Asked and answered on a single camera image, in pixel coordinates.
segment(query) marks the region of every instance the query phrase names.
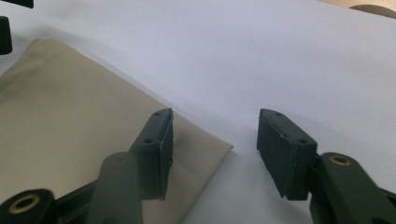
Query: brown fabric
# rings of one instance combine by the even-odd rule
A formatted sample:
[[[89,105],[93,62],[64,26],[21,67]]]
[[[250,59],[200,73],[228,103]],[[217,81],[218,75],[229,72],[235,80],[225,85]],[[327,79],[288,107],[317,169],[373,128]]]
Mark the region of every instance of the brown fabric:
[[[0,202],[26,189],[58,198],[127,151],[165,108],[56,39],[38,39],[0,76]],[[145,224],[179,223],[232,146],[177,113],[165,202],[143,202]]]

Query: white table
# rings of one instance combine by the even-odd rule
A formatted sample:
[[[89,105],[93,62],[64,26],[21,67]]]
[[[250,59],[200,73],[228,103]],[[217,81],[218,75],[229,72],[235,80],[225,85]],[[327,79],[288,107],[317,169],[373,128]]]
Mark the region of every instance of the white table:
[[[234,144],[184,224],[312,223],[256,150],[262,107],[396,192],[396,20],[312,0],[40,0],[0,15],[14,44],[1,73],[57,37]]]

